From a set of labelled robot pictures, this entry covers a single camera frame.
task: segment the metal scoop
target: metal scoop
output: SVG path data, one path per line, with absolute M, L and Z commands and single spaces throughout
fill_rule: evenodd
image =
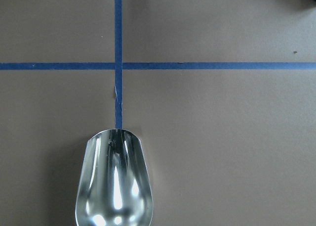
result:
M 76 201 L 78 226 L 149 226 L 153 198 L 140 140 L 122 129 L 92 137 Z

